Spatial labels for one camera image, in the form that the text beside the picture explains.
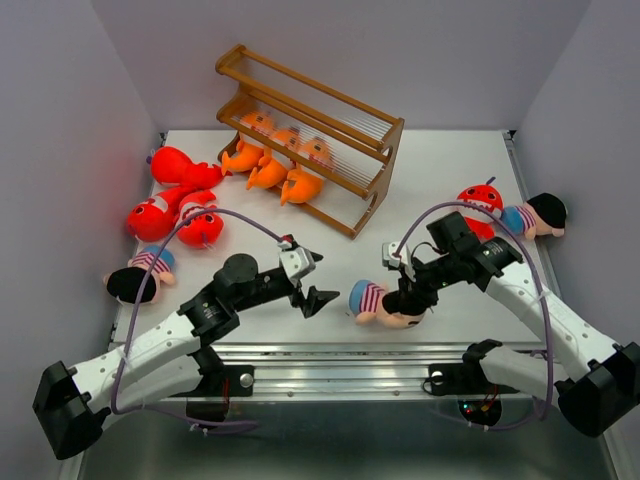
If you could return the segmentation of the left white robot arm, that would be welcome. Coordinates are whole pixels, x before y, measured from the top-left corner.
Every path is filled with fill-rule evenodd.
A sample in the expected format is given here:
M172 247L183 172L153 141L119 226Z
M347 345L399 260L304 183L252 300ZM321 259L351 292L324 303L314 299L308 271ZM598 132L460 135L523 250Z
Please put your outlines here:
M32 408L55 458L87 450L109 418L177 394L215 392L224 367L212 345L239 326L240 312L288 299L310 318L338 297L302 289L302 278L321 258L297 247L282 251L277 267L260 271L251 255L234 254L191 300L130 343L74 366L46 367Z

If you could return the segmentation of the boy doll striped shirt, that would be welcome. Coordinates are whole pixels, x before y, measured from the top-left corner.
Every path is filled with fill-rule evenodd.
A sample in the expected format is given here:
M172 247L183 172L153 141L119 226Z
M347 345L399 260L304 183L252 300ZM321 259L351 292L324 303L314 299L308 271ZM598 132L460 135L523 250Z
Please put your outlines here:
M425 313L391 313L392 296L386 285L370 280L357 281L348 298L348 306L357 325L377 322L388 329L408 329L418 325Z

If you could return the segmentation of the orange shark plush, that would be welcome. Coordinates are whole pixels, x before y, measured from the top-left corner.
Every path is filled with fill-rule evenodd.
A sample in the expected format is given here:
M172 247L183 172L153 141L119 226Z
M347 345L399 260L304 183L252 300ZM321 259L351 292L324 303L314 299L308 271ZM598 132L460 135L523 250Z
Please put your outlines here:
M274 119L269 113L257 110L245 114L240 119L240 124L265 137L271 135L275 126ZM223 174L250 171L258 165L258 161L263 155L264 145L255 138L240 132L236 153L233 156L226 152L222 154L221 171Z
M327 170L334 170L334 160L328 143L313 137L304 143L298 154ZM324 179L315 171L297 163L287 174L281 189L280 204L303 204L316 197L323 189Z
M297 152L300 147L300 130L297 127L287 127L274 131L270 139L292 152ZM266 147L258 165L253 168L246 183L246 189L253 187L261 189L272 188L287 177L287 174L296 166L288 156L278 150Z

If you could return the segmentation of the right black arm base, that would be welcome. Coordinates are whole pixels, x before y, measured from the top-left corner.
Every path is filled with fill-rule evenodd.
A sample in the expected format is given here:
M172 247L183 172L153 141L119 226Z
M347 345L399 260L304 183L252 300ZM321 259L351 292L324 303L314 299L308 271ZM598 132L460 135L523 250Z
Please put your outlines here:
M501 342L487 339L471 344L457 363L430 364L422 390L433 396L517 393L511 387L490 382L480 367L480 360L501 346Z

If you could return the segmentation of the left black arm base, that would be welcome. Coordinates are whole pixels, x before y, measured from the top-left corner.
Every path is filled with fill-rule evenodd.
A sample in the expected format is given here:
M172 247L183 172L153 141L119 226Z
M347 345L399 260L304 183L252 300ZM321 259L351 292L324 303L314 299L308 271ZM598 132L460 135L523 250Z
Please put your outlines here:
M255 367L250 364L224 363L215 350L203 347L189 358L195 361L195 379L181 387L173 397L251 397Z

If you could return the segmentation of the boy doll blue pants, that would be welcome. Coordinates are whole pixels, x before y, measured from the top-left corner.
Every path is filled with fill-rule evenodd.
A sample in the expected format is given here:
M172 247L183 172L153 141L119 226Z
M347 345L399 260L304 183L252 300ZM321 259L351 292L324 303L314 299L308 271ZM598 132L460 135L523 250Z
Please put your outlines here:
M531 197L521 205L507 206L500 217L509 232L527 240L549 235L562 237L566 219L564 202L550 193Z

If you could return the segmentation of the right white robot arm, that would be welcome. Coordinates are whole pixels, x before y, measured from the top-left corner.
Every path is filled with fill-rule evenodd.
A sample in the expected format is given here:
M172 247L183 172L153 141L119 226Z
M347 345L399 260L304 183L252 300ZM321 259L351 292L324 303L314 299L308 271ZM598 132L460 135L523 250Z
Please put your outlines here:
M556 407L568 423L598 437L639 404L639 346L621 345L591 327L540 280L523 246L500 237L482 242L452 212L427 227L437 258L423 262L404 240L383 246L383 263L400 274L395 313L422 314L440 290L460 282L501 304L544 344L519 353L497 340L471 344L457 363L430 367L423 389L433 396L471 397L488 391L539 400L539 415Z

